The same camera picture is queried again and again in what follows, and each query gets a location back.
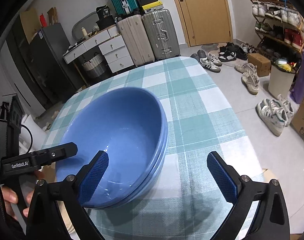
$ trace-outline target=drawer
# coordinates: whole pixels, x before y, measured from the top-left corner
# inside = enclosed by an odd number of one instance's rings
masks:
[[[100,32],[93,37],[90,37],[87,41],[83,42],[84,47],[86,50],[90,50],[93,47],[99,45],[102,42],[105,42],[106,40],[110,39],[110,34],[108,30],[105,30],[103,32]]]
[[[126,67],[129,67],[129,66],[133,66],[133,61],[131,59],[131,56],[126,56],[126,57],[123,57],[121,59],[118,59],[112,63],[109,64],[109,67],[112,71],[112,73],[116,72],[116,71],[119,71],[121,69],[124,69]]]
[[[99,48],[102,52],[103,55],[115,50],[115,49],[118,49],[120,47],[123,47],[125,46],[125,43],[124,43],[124,40],[122,38],[122,36],[117,36],[101,45],[99,45]]]
[[[118,31],[116,25],[113,26],[112,28],[109,28],[108,32],[109,32],[111,38],[115,37],[116,35],[119,35],[119,31]]]
[[[67,55],[64,56],[64,60],[67,64],[75,60],[77,57],[86,52],[83,44],[80,44],[75,49],[71,50]]]
[[[119,49],[116,49],[116,50],[113,50],[107,54],[105,54],[105,59],[107,60],[108,64],[111,63],[111,62],[114,62],[118,59],[121,59],[125,56],[128,56],[130,55],[128,49],[126,46],[123,46]]]

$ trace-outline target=textured blue pad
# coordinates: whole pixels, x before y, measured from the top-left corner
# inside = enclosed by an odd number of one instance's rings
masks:
[[[78,201],[80,205],[90,201],[99,182],[101,181],[103,174],[105,173],[109,164],[109,157],[106,152],[98,158],[98,161],[92,166],[89,173],[79,186]]]
[[[238,197],[237,187],[212,153],[207,156],[207,167],[226,201],[235,204]]]

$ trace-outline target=stacked bowl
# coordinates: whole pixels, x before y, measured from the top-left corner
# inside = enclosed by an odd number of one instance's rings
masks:
[[[87,208],[124,205],[156,182],[167,148],[167,120],[158,98],[143,88],[110,91],[88,104],[68,126],[60,144],[74,142],[75,156],[56,163],[57,181],[77,174],[103,150],[109,165]]]

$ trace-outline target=screw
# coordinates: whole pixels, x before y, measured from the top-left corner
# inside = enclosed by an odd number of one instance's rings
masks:
[[[272,183],[275,185],[275,186],[278,186],[279,185],[279,182],[277,179],[272,179]]]
[[[44,184],[44,179],[40,179],[37,183],[39,186],[42,186]]]
[[[67,181],[73,181],[74,178],[75,178],[74,175],[69,175],[69,176],[67,177]]]
[[[243,175],[241,178],[242,178],[242,180],[245,181],[245,182],[250,181],[250,177],[248,177],[247,175]]]

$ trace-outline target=checkered tablecloth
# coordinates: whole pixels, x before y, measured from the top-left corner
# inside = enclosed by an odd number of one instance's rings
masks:
[[[232,205],[225,201],[207,168],[207,154],[217,151],[239,174],[256,181],[264,179],[231,105],[195,59],[155,62],[72,96],[43,147],[58,145],[73,118],[91,101],[126,86],[144,87],[162,103],[168,121],[164,166],[147,195],[119,208],[92,210],[92,221],[106,239],[210,239]],[[253,204],[240,237],[250,226],[255,208]]]

